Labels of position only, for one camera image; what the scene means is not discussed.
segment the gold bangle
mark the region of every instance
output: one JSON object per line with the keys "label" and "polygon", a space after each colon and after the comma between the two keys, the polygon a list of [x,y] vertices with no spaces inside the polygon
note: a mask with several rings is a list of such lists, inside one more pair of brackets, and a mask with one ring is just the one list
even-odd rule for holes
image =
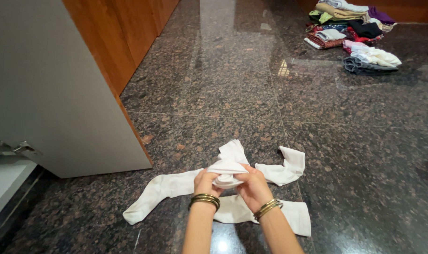
{"label": "gold bangle", "polygon": [[209,202],[213,205],[215,205],[216,207],[216,211],[218,211],[218,209],[220,208],[220,200],[211,194],[197,194],[194,197],[192,197],[190,199],[190,203],[189,203],[189,207],[187,208],[188,210],[190,210],[190,207],[195,203],[195,202]]}
{"label": "gold bangle", "polygon": [[255,217],[255,220],[258,221],[264,214],[266,214],[268,211],[272,210],[273,208],[279,206],[280,208],[283,207],[283,204],[276,199],[272,199],[266,204],[264,204],[258,211],[256,211],[253,216]]}

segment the wooden panel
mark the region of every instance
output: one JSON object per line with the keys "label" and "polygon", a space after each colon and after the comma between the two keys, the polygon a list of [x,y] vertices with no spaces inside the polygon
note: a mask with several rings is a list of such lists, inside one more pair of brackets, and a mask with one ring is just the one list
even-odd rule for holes
{"label": "wooden panel", "polygon": [[[305,13],[314,10],[317,0],[296,0]],[[428,23],[428,0],[351,0],[356,5],[373,5],[397,22]]]}
{"label": "wooden panel", "polygon": [[137,68],[157,37],[151,6],[148,0],[112,0],[112,3]]}
{"label": "wooden panel", "polygon": [[101,73],[120,94],[136,69],[111,0],[62,0]]}
{"label": "wooden panel", "polygon": [[153,11],[157,34],[161,34],[165,24],[180,0],[148,0]]}

